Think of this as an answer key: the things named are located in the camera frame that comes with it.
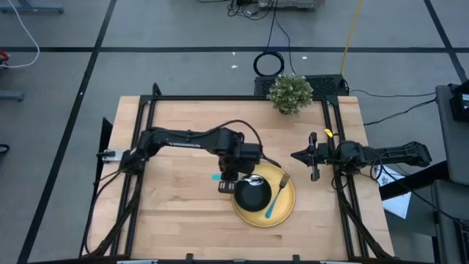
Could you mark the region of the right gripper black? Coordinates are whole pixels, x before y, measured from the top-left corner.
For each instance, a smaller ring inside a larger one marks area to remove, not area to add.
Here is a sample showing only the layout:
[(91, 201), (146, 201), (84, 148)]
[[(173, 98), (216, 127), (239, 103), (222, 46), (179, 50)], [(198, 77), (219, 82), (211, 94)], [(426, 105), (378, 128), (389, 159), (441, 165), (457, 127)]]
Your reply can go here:
[(317, 134), (311, 132), (309, 136), (309, 147), (290, 154), (295, 160), (305, 165), (311, 165), (311, 180), (318, 181), (320, 178), (319, 164), (328, 164), (331, 161), (332, 150), (328, 143), (317, 144)]

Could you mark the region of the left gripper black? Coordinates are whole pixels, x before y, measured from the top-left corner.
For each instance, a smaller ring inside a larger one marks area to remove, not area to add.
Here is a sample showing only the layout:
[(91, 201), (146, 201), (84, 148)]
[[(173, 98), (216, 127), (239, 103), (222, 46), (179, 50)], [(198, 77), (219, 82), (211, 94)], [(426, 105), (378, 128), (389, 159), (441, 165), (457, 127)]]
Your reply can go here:
[(261, 158), (260, 143), (245, 143), (244, 135), (228, 128), (219, 132), (218, 165), (221, 181), (218, 191), (222, 194), (234, 194), (239, 174), (250, 175)]

